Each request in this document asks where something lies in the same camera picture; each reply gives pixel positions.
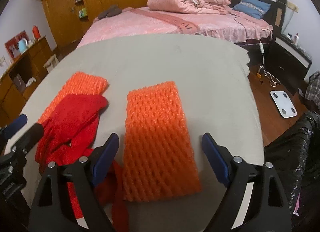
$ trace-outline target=white digital scale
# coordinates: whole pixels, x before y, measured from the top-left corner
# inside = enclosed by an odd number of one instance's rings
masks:
[[[297,115],[297,111],[286,92],[272,90],[270,94],[283,118],[292,118]]]

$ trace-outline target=red cloth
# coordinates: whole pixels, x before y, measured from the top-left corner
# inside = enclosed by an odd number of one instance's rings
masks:
[[[57,105],[43,123],[44,136],[39,141],[35,160],[43,173],[48,163],[72,164],[79,157],[89,156],[99,123],[99,110],[108,105],[102,95],[69,94]],[[112,219],[117,232],[128,232],[128,212],[123,202],[122,168],[113,161],[106,179],[95,188],[101,205],[113,202]],[[73,183],[68,184],[69,196],[76,218],[83,217]]]

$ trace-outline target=wall socket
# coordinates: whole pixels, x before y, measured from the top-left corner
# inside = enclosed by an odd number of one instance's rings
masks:
[[[287,1],[287,7],[288,7],[289,9],[292,9],[292,10],[294,10],[295,12],[299,13],[299,8],[298,8],[298,6],[295,5],[295,4],[293,4],[292,2]]]

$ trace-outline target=white bottle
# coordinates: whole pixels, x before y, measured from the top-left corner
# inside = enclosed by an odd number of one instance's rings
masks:
[[[299,34],[297,33],[297,34],[293,37],[292,43],[293,43],[294,45],[298,45],[298,40],[299,40]]]

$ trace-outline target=blue pillow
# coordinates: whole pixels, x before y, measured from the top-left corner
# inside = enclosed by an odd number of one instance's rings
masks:
[[[260,0],[241,0],[241,2],[233,7],[233,10],[240,11],[254,17],[262,19],[270,9],[270,4]]]

